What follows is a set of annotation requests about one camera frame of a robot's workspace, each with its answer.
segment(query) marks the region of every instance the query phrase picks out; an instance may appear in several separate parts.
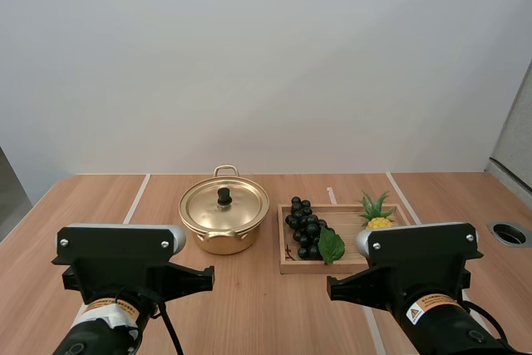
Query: pot handle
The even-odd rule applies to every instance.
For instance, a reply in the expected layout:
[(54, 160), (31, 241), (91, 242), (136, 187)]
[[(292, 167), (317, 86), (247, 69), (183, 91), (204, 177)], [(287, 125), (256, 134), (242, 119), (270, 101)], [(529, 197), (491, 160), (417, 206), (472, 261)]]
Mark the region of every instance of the pot handle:
[(197, 234), (197, 236), (198, 236), (198, 239), (200, 239), (201, 241), (207, 242), (211, 239), (214, 239), (215, 237), (237, 237), (241, 240), (244, 240), (246, 237), (248, 237), (248, 234), (245, 233), (239, 236), (236, 232), (234, 232), (233, 230), (230, 230), (228, 232), (208, 232), (205, 235)]
[(216, 169), (214, 170), (213, 177), (218, 176), (218, 173), (220, 172), (220, 170), (233, 170), (235, 175), (240, 176), (239, 170), (236, 169), (236, 166), (220, 165), (220, 166), (216, 167)]

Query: grape bunch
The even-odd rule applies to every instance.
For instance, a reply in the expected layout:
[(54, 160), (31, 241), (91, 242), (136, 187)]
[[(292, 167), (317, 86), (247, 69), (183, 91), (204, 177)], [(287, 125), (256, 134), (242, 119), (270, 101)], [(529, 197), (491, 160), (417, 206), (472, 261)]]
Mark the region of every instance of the grape bunch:
[(298, 257), (300, 259), (323, 259), (319, 252), (318, 243), (322, 228), (334, 229), (327, 226), (327, 222), (319, 219), (310, 208), (310, 201), (292, 198), (290, 215), (284, 220), (294, 230), (293, 239), (300, 245)]

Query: wooden table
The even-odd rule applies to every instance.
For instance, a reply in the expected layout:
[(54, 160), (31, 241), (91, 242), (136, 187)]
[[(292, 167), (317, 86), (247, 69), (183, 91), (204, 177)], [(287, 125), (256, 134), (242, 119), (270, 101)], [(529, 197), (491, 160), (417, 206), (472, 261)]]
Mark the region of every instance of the wooden table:
[[(180, 197), (206, 177), (152, 175), (129, 222), (181, 225)], [(389, 314), (331, 302), (324, 275), (278, 272), (276, 204), (289, 202), (293, 195), (328, 204), (327, 188), (333, 189), (339, 204), (357, 202), (362, 190), (375, 195), (389, 190), (390, 202), (401, 203), (387, 176), (249, 178), (266, 189), (272, 203), (259, 241), (243, 253), (215, 256), (199, 250), (187, 230), (189, 243), (172, 259), (194, 269), (214, 265), (216, 273), (213, 292), (169, 303), (185, 353), (416, 353)], [(468, 294), (499, 320), (514, 347), (532, 351), (527, 338), (532, 331), (532, 249), (506, 248), (485, 227), (492, 221), (514, 221), (532, 229), (532, 212), (487, 174), (394, 174), (394, 178), (423, 223), (462, 220), (479, 230), (485, 257), (468, 263), (473, 273)], [(53, 352), (81, 306), (81, 295), (62, 287), (64, 267), (50, 264), (55, 234), (72, 223), (129, 220), (144, 179), (143, 175), (80, 175), (59, 182), (0, 244), (1, 354)], [(148, 324), (140, 350), (152, 353), (175, 353), (160, 319)]]

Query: white wall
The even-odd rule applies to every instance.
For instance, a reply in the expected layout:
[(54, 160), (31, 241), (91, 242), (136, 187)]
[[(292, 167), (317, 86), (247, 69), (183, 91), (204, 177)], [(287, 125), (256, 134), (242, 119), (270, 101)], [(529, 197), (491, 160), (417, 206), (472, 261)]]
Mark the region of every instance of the white wall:
[(0, 145), (88, 172), (481, 170), (530, 0), (0, 0)]

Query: yellow label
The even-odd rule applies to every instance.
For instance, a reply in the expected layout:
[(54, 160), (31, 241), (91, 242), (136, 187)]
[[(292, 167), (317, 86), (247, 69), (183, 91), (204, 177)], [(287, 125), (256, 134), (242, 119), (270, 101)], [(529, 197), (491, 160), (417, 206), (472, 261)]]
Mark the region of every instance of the yellow label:
[(440, 305), (460, 306), (454, 299), (444, 294), (429, 294), (425, 297), (419, 298), (416, 302), (419, 305), (419, 308), (425, 312), (434, 307), (439, 307)]
[[(112, 304), (114, 302), (115, 302), (114, 298), (100, 298), (100, 299), (97, 299), (96, 301), (93, 301), (92, 303), (89, 303), (89, 305), (86, 307), (86, 309), (85, 309), (85, 311), (83, 311), (83, 313), (85, 313), (87, 311), (90, 311), (92, 309), (105, 307), (106, 305), (110, 305), (110, 304)], [(118, 303), (120, 308), (125, 310), (131, 316), (131, 318), (133, 320), (136, 320), (139, 317), (139, 314), (140, 314), (139, 311), (137, 311), (136, 308), (133, 305), (131, 305), (130, 303), (127, 303), (126, 301), (122, 301), (121, 299), (116, 301), (116, 303)]]
[(406, 316), (410, 319), (412, 324), (417, 324), (426, 311), (433, 309), (434, 307), (439, 307), (440, 305), (455, 305), (456, 307), (460, 307), (460, 305), (448, 295), (429, 294), (415, 301), (406, 311)]

